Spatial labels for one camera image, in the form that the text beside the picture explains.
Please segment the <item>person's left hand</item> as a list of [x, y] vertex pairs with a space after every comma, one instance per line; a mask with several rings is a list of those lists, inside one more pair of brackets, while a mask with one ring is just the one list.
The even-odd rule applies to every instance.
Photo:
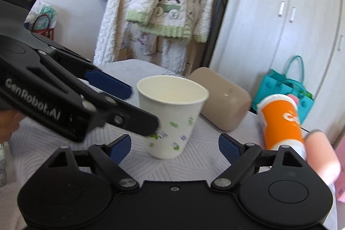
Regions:
[[18, 130], [20, 122], [26, 116], [21, 112], [10, 109], [0, 112], [0, 144], [9, 141], [13, 132]]

